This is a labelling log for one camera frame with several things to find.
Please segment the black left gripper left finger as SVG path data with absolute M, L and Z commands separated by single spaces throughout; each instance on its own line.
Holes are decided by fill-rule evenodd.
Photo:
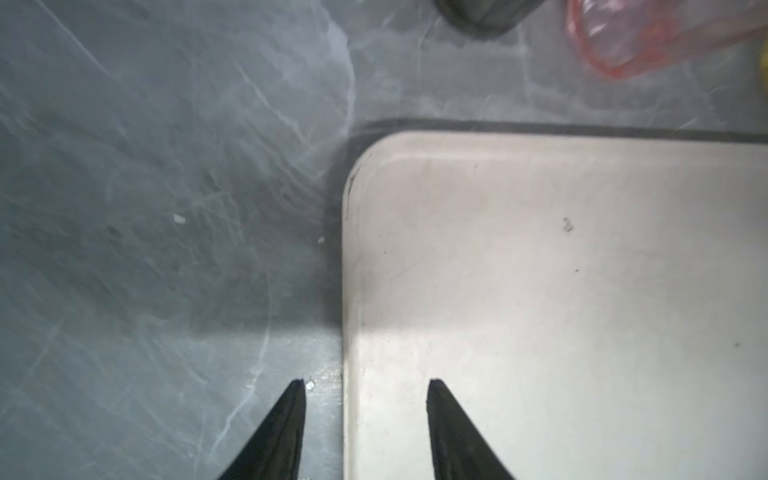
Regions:
M 292 380 L 221 480 L 297 480 L 306 418 L 306 387 Z

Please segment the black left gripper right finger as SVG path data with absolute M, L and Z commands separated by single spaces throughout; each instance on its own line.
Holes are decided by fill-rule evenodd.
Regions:
M 426 411 L 434 478 L 514 480 L 441 379 L 431 379 Z

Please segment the beige rectangular tray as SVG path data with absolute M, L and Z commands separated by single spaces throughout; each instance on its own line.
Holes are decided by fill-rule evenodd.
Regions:
M 443 380 L 519 479 L 767 475 L 767 148 L 404 132 L 343 201 L 344 475 Z

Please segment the dark grey translucent cup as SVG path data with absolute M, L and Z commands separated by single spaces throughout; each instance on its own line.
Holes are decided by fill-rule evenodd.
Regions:
M 438 11 L 459 31 L 478 39 L 512 30 L 544 0 L 434 0 Z

